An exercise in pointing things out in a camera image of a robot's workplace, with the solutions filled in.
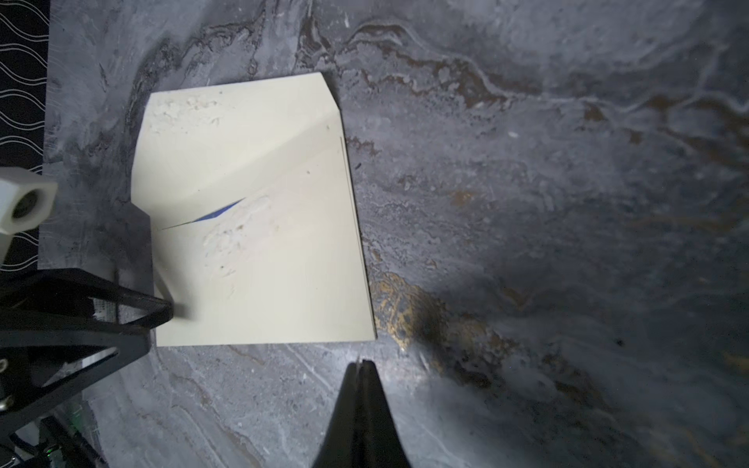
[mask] black metal bracket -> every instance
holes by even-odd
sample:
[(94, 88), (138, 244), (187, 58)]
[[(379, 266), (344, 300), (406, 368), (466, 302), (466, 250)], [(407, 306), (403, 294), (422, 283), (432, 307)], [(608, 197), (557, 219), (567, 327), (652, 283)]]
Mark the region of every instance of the black metal bracket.
[[(102, 322), (92, 317), (91, 299), (148, 314)], [(169, 301), (78, 269), (40, 270), (0, 286), (0, 438), (147, 354), (151, 329), (172, 315)], [(32, 378), (34, 362), (61, 365), (112, 347), (114, 353), (49, 385)]]

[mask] envelope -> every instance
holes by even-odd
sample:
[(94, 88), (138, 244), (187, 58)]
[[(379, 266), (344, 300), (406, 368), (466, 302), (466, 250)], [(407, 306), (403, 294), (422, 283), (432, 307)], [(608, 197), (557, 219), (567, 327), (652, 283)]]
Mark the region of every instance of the envelope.
[(320, 73), (153, 93), (131, 179), (158, 346), (375, 339), (341, 116)]

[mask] screw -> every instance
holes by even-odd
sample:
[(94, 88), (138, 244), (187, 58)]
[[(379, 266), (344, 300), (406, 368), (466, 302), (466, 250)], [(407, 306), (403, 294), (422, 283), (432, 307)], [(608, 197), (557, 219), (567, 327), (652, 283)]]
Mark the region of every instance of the screw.
[(14, 402), (15, 400), (12, 395), (8, 395), (4, 400), (0, 400), (0, 411), (8, 411)]

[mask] black fabric with wavy lines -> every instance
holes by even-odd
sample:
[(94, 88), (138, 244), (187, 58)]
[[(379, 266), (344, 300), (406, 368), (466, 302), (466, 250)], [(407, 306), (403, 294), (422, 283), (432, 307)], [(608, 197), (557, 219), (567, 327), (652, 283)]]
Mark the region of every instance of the black fabric with wavy lines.
[[(0, 0), (0, 165), (41, 174), (49, 0)], [(37, 268), (39, 230), (17, 234), (0, 280)]]

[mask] marble countertop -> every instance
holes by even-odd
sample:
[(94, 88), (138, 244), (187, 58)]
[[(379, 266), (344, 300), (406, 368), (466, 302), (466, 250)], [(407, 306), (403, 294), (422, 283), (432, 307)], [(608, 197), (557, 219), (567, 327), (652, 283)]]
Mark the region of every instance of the marble countertop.
[(154, 349), (88, 436), (307, 467), (362, 357), (415, 467), (747, 466), (747, 40), (730, 0), (53, 0), (40, 267), (151, 291), (149, 94), (321, 71), (379, 333)]

